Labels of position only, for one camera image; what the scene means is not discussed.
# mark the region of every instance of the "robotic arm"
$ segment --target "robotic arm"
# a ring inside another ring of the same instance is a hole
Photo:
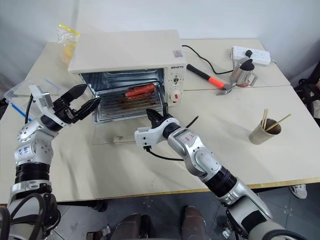
[[[273,222],[266,204],[217,161],[196,133],[180,127],[179,121],[168,114],[166,107],[163,116],[152,109],[147,109],[147,116],[152,128],[142,127],[135,131],[137,145],[148,148],[167,140],[169,146],[183,158],[187,170],[207,185],[226,207],[226,215],[236,233],[249,240],[269,240],[270,236],[289,236],[292,233]]]
[[[83,120],[99,105],[100,98],[94,98],[79,110],[70,108],[70,103],[80,97],[86,87],[86,84],[77,85],[52,102],[49,93],[39,86],[29,86],[43,115],[18,132],[15,182],[10,189],[8,208],[2,209],[7,219],[2,218],[0,240],[42,239],[59,224],[61,216],[49,179],[54,155],[51,141],[63,127]]]

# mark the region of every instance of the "plastic bag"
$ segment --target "plastic bag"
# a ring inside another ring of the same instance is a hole
[[[68,65],[76,48],[80,34],[63,24],[59,24],[57,34],[57,43],[58,45],[61,45],[61,59]]]

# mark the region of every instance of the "oven knob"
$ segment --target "oven knob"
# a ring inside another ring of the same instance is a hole
[[[170,92],[170,99],[172,100],[172,102],[175,104],[176,102],[179,102],[181,99],[181,94],[179,91],[177,90],[173,90],[172,92]]]

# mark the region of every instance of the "white sneaker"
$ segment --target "white sneaker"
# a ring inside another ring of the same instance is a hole
[[[307,188],[305,184],[290,186],[289,189],[298,199],[307,198]]]

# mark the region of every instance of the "paper cup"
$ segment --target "paper cup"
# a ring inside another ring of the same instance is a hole
[[[276,122],[277,121],[268,118],[266,120],[265,129],[268,129],[272,124],[275,124]],[[261,122],[260,122],[258,126],[256,126],[256,128],[253,130],[253,132],[249,135],[249,140],[253,144],[259,145],[267,141],[268,139],[278,135],[280,132],[281,132],[281,126],[279,124],[271,128],[267,132],[262,128]]]

